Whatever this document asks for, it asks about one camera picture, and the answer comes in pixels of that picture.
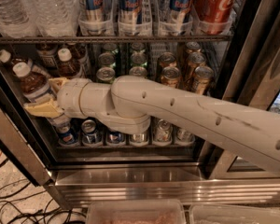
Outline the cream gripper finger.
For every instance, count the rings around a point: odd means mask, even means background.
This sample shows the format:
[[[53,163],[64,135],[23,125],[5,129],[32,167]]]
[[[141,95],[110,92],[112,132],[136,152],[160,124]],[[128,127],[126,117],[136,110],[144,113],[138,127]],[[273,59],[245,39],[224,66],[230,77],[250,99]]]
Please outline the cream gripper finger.
[[[66,77],[54,77],[49,79],[49,84],[52,90],[55,93],[58,93],[58,91],[62,88],[62,86],[68,81],[69,79]]]
[[[63,110],[58,105],[56,99],[49,98],[36,103],[25,103],[23,108],[31,115],[36,117],[56,118],[59,117]]]

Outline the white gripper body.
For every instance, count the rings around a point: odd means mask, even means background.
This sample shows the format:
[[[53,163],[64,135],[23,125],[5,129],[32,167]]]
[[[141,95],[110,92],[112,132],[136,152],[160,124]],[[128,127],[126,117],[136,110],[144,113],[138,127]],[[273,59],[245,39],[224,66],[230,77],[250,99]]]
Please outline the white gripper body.
[[[90,116],[82,110],[80,104],[82,91],[89,83],[91,81],[86,78],[69,79],[58,91],[57,103],[67,117],[85,119]]]

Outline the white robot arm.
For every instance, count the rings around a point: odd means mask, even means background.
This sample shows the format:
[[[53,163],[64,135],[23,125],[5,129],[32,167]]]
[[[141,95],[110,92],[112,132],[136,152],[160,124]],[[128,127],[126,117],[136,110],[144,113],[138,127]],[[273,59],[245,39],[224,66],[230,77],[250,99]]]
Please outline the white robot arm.
[[[57,96],[24,108],[37,117],[92,117],[127,134],[164,119],[259,168],[280,175],[280,114],[218,100],[135,76],[111,84],[86,78],[54,78]]]

